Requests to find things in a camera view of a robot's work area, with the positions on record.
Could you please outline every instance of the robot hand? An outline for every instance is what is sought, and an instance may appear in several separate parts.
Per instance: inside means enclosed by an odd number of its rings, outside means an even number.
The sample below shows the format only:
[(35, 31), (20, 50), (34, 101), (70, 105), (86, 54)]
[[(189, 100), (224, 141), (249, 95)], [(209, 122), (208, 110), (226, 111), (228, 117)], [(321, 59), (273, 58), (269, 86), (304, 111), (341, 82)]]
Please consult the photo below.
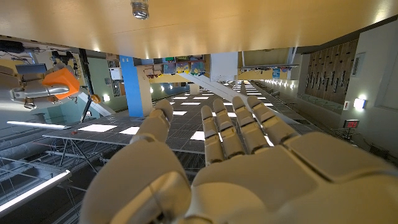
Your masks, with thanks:
[[(94, 178), (82, 223), (397, 223), (398, 171), (322, 133), (298, 135), (255, 96), (233, 99), (247, 152), (221, 100), (202, 108), (206, 167), (191, 186), (164, 144), (161, 101)], [(275, 145), (269, 147), (264, 135)], [(221, 133), (222, 145), (218, 137)]]
[(0, 109), (30, 111), (59, 105), (79, 92), (80, 84), (70, 66), (58, 63), (46, 73), (14, 74), (0, 66)]

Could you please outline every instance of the green wall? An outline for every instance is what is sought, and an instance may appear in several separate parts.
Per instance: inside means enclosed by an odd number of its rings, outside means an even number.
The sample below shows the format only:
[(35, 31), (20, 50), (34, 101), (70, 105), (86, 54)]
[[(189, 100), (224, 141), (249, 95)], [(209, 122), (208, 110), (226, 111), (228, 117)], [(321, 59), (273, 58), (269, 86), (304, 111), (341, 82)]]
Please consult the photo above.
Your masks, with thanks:
[(150, 87), (154, 90), (154, 92), (151, 94), (153, 100), (169, 95), (179, 94), (189, 90), (188, 84), (185, 87), (173, 87), (172, 90), (170, 89), (169, 83), (151, 83)]
[(111, 78), (108, 62), (105, 59), (88, 58), (88, 68), (90, 69), (94, 93), (101, 100), (103, 100), (103, 95), (108, 95), (111, 100), (104, 103), (114, 111), (127, 109), (126, 96), (114, 97), (112, 87), (105, 84), (105, 78)]

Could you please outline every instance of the wall light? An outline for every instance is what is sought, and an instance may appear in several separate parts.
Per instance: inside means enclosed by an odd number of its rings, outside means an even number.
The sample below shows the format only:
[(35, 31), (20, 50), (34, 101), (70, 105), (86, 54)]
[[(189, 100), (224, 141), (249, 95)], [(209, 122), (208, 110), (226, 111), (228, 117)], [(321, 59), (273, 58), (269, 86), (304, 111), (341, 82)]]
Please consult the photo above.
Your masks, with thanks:
[(358, 109), (364, 108), (365, 107), (365, 102), (366, 102), (366, 100), (362, 100), (362, 99), (357, 98), (354, 101), (354, 107), (358, 108)]
[(46, 192), (49, 188), (52, 188), (62, 181), (68, 179), (72, 176), (72, 173), (69, 170), (65, 170), (64, 172), (56, 175), (55, 177), (47, 180), (46, 182), (34, 187), (33, 189), (28, 190), (27, 192), (21, 194), (20, 196), (2, 204), (0, 206), (0, 217), (5, 216), (11, 211), (15, 210), (22, 204), (27, 203), (32, 200), (34, 197), (39, 196), (40, 194)]
[(111, 100), (111, 98), (108, 95), (104, 95), (104, 101), (107, 102), (109, 100)]

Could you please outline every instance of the metal cylinder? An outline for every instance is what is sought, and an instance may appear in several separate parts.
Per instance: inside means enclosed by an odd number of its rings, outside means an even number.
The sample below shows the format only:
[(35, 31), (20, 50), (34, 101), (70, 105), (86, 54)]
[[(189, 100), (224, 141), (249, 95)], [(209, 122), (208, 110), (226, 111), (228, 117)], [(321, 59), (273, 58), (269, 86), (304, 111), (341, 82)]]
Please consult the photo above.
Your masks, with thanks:
[(148, 0), (131, 0), (132, 15), (137, 19), (148, 19)]

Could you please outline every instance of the orange robot part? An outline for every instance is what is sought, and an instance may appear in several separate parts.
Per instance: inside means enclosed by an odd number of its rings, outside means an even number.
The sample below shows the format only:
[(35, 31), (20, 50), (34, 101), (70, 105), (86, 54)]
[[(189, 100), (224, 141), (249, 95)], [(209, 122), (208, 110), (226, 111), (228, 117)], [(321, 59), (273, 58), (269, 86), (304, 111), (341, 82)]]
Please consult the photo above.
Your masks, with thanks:
[(79, 81), (67, 68), (46, 75), (42, 84), (47, 86), (62, 84), (69, 87), (69, 92), (55, 95), (59, 100), (78, 93), (80, 88)]

